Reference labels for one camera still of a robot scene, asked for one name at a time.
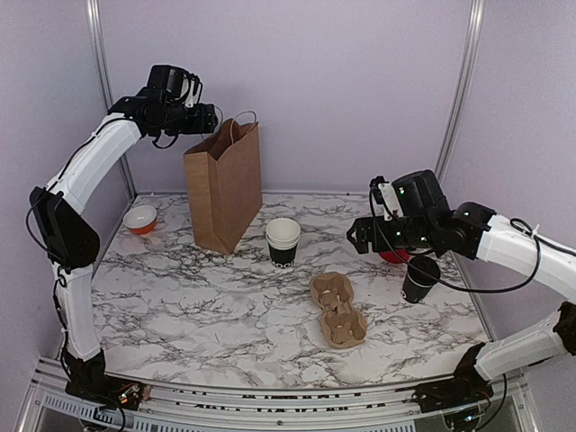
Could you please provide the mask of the black plastic cup lid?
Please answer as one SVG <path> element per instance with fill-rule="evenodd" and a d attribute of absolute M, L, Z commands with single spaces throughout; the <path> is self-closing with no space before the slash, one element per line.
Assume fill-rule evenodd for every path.
<path fill-rule="evenodd" d="M 409 278 L 420 286 L 433 286 L 440 277 L 441 271 L 438 263 L 429 256 L 414 256 L 409 261 Z"/>

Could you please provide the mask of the brown paper bag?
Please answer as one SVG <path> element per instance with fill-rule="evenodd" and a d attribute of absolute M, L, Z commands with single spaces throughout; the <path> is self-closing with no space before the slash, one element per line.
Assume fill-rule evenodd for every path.
<path fill-rule="evenodd" d="M 184 174 L 195 244 L 231 254 L 263 205 L 258 122 L 226 120 L 184 153 Z"/>

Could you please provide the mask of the black paper coffee cup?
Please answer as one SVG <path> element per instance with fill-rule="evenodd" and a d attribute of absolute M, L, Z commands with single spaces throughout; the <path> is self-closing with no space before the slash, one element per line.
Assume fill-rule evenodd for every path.
<path fill-rule="evenodd" d="M 410 269 L 405 275 L 400 293 L 406 302 L 419 303 L 428 295 L 435 284 L 433 279 Z"/>

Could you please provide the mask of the cardboard cup carrier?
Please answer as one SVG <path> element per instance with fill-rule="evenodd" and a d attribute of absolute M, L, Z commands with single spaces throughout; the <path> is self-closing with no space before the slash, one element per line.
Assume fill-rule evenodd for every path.
<path fill-rule="evenodd" d="M 313 277 L 310 295 L 322 311 L 320 328 L 332 348 L 346 349 L 365 342 L 367 321 L 352 304 L 354 290 L 344 274 L 329 272 Z"/>

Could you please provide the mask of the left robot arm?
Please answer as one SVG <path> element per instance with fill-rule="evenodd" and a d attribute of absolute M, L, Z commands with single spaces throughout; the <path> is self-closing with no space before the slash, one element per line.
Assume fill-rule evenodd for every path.
<path fill-rule="evenodd" d="M 107 408 L 136 410 L 145 384 L 106 373 L 104 351 L 94 325 L 92 278 L 100 237 L 83 212 L 118 160 L 141 139 L 213 132 L 215 107 L 201 103 L 201 79 L 181 67 L 155 65 L 134 96 L 108 109 L 98 128 L 43 187 L 30 194 L 28 214 L 37 223 L 35 242 L 54 274 L 52 300 L 63 330 L 60 362 L 67 393 Z"/>

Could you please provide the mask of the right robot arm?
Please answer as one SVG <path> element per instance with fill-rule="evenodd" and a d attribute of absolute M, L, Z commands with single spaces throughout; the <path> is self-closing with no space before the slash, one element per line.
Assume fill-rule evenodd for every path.
<path fill-rule="evenodd" d="M 423 412 L 472 404 L 493 396 L 492 384 L 510 372 L 575 353 L 575 250 L 541 235 L 519 217 L 477 202 L 450 206 L 436 174 L 418 170 L 393 181 L 378 175 L 367 193 L 370 213 L 346 236 L 360 254 L 390 254 L 406 266 L 401 294 L 418 303 L 442 285 L 459 293 L 499 296 L 541 284 L 563 299 L 537 323 L 507 337 L 468 348 L 451 375 L 416 387 Z M 518 276 L 498 287 L 464 287 L 442 276 L 437 260 L 456 255 Z"/>

